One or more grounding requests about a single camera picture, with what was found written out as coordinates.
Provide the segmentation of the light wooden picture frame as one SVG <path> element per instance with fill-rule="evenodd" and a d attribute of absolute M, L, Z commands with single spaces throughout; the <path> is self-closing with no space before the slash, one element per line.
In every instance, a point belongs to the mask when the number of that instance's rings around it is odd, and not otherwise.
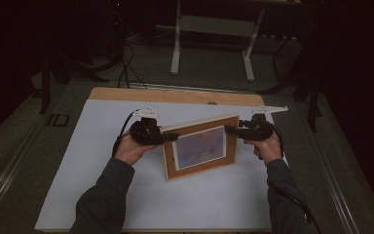
<path fill-rule="evenodd" d="M 226 128 L 238 124 L 239 114 L 229 113 L 161 127 L 163 134 L 177 136 L 163 145 L 167 180 L 233 164 L 237 137 Z"/>

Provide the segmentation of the person's left hand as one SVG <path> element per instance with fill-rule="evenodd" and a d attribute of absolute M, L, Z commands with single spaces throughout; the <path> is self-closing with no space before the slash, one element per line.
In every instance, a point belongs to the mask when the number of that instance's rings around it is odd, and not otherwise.
<path fill-rule="evenodd" d="M 137 143 L 131 137 L 131 135 L 125 135 L 120 140 L 114 154 L 114 158 L 132 166 L 143 156 L 145 152 L 155 148 L 156 145 L 141 145 Z"/>

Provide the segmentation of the black floor socket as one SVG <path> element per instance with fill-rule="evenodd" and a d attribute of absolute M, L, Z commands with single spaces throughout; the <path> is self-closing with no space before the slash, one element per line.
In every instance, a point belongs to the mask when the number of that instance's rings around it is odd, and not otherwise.
<path fill-rule="evenodd" d="M 70 116 L 64 114 L 52 114 L 47 122 L 48 127 L 66 127 L 69 123 Z"/>

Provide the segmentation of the metal floor rail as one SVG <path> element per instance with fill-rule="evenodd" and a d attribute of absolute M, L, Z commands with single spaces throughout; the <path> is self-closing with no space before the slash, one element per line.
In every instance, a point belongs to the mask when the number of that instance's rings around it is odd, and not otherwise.
<path fill-rule="evenodd" d="M 27 133 L 25 139 L 16 148 L 16 151 L 12 155 L 12 158 L 7 164 L 6 168 L 0 174 L 0 201 L 5 196 L 5 193 L 11 186 L 11 183 L 16 176 L 16 173 L 19 169 L 19 165 L 22 162 L 26 151 L 30 147 L 30 144 L 32 143 L 33 139 L 39 134 L 40 130 L 41 126 L 37 125 Z"/>
<path fill-rule="evenodd" d="M 346 197 L 342 192 L 339 183 L 336 179 L 335 174 L 333 173 L 330 164 L 327 160 L 327 155 L 319 142 L 317 134 L 313 132 L 309 123 L 308 123 L 308 110 L 304 102 L 296 103 L 296 109 L 299 116 L 301 117 L 305 129 L 309 132 L 309 137 L 313 143 L 314 149 L 317 153 L 319 160 L 319 167 L 322 170 L 325 184 L 328 188 L 330 197 L 336 209 L 336 212 L 339 216 L 342 226 L 344 227 L 345 234 L 359 234 L 357 225 L 352 216 L 351 210 L 347 203 Z"/>

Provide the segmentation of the black metal stand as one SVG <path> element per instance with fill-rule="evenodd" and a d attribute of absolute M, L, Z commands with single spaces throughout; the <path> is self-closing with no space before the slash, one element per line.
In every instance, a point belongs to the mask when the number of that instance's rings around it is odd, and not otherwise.
<path fill-rule="evenodd" d="M 66 67 L 69 66 L 92 81 L 106 82 L 106 79 L 101 78 L 95 73 L 117 65 L 121 59 L 116 55 L 106 64 L 88 68 L 80 64 L 77 60 L 69 58 L 66 54 L 60 52 L 44 52 L 41 56 L 41 61 L 41 88 L 37 90 L 36 94 L 41 98 L 40 113 L 43 114 L 51 103 L 51 75 L 54 75 L 59 83 L 66 84 L 70 80 L 69 73 L 66 69 Z"/>
<path fill-rule="evenodd" d="M 315 133 L 316 117 L 320 115 L 318 111 L 318 92 L 321 73 L 320 36 L 317 32 L 312 32 L 306 42 L 302 45 L 301 51 L 290 70 L 284 75 L 282 80 L 272 88 L 257 91 L 259 95 L 271 95 L 284 88 L 297 85 L 293 93 L 293 99 L 302 102 L 309 98 L 308 124 Z"/>

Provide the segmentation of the white table mat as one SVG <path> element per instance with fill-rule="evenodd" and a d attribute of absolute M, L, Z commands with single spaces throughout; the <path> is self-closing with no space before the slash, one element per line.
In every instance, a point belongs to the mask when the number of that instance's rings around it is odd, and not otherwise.
<path fill-rule="evenodd" d="M 80 196 L 92 187 L 111 157 L 129 114 L 142 101 L 88 100 L 48 192 L 36 229 L 68 230 Z M 134 166 L 127 195 L 127 232 L 250 231 L 271 227 L 267 175 L 250 145 L 239 143 L 234 164 L 167 180 L 161 148 Z"/>

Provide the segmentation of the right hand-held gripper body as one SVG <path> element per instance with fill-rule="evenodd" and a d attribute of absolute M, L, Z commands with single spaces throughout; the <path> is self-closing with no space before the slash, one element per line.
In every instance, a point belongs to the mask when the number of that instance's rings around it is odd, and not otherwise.
<path fill-rule="evenodd" d="M 288 108 L 286 106 L 256 106 L 252 110 L 251 119 L 247 120 L 251 121 L 251 125 L 249 127 L 241 127 L 243 136 L 240 136 L 240 138 L 245 140 L 265 140 L 272 134 L 276 134 L 281 138 L 281 131 L 276 125 L 266 120 L 266 115 L 287 110 Z"/>

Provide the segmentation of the person's right hand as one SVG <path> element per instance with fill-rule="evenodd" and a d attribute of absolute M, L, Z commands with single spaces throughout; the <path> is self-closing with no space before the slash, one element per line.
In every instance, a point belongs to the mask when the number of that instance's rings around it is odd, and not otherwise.
<path fill-rule="evenodd" d="M 260 158 L 265 165 L 282 158 L 281 142 L 276 134 L 272 134 L 262 141 L 245 140 L 244 143 L 253 146 L 253 154 Z"/>

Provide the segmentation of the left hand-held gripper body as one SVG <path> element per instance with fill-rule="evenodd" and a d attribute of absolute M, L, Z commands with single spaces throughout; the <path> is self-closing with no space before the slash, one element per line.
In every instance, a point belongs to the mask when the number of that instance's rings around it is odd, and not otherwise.
<path fill-rule="evenodd" d="M 161 145 L 164 139 L 160 128 L 157 125 L 159 114 L 154 107 L 144 107 L 136 109 L 133 116 L 140 117 L 130 128 L 130 134 L 133 140 L 141 145 Z"/>

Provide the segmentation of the white metal desk frame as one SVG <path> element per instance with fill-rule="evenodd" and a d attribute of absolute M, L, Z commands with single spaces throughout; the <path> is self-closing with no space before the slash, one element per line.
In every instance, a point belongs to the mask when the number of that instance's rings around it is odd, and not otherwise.
<path fill-rule="evenodd" d="M 244 21 L 237 19 L 218 19 L 183 15 L 181 8 L 182 0 L 177 0 L 175 18 L 175 40 L 170 66 L 170 74 L 178 74 L 181 52 L 181 32 L 189 31 L 211 33 L 229 36 L 242 36 L 247 37 L 249 39 L 249 44 L 247 48 L 242 51 L 242 57 L 246 79 L 248 82 L 253 82 L 255 80 L 255 76 L 253 74 L 250 56 L 253 50 L 254 43 L 258 36 L 262 19 L 265 15 L 266 8 L 262 7 L 258 11 L 257 18 L 255 21 Z"/>

